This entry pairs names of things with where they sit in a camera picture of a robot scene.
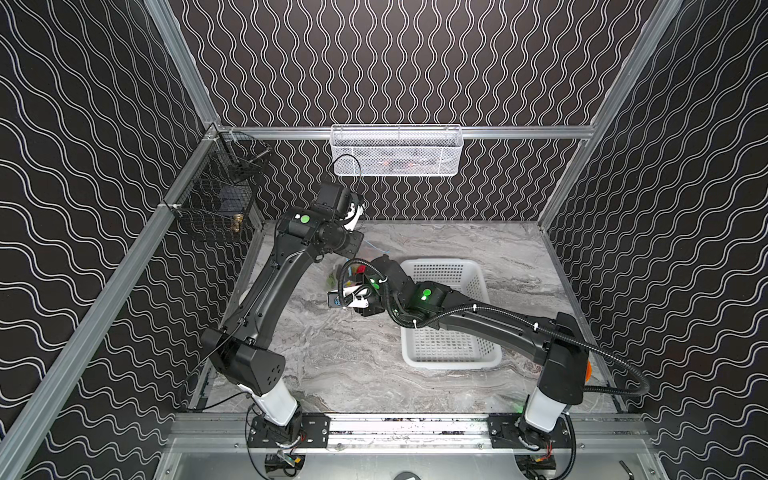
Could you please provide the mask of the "clear blue-zip bag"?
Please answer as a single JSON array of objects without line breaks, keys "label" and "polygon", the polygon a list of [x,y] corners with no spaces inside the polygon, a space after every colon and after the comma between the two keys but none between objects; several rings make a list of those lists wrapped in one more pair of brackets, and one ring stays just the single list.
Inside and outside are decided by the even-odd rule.
[{"label": "clear blue-zip bag", "polygon": [[337,262],[326,277],[325,288],[328,292],[336,291],[341,276],[344,277],[344,286],[357,285],[362,282],[367,269],[367,265],[359,262]]}]

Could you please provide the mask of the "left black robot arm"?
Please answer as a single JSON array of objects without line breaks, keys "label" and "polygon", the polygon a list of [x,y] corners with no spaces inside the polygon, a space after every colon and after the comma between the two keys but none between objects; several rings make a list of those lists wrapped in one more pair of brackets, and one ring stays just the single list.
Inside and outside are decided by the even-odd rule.
[{"label": "left black robot arm", "polygon": [[362,196],[339,183],[323,183],[306,208],[291,207],[276,221],[269,257],[242,302],[202,341],[216,371],[248,393],[266,420],[288,426],[299,403],[282,380],[285,358],[269,349],[278,321],[306,271],[328,254],[356,255],[355,230]]}]

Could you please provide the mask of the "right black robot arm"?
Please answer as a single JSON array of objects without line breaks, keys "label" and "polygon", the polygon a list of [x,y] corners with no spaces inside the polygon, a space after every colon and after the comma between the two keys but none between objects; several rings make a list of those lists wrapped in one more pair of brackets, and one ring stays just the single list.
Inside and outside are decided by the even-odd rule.
[{"label": "right black robot arm", "polygon": [[589,350],[575,319],[529,316],[477,301],[435,281],[416,282],[383,255],[354,259],[342,268],[340,305],[361,316],[385,313],[411,330],[446,330],[472,335],[511,349],[541,367],[523,407],[521,428],[551,433],[560,417],[583,401]]}]

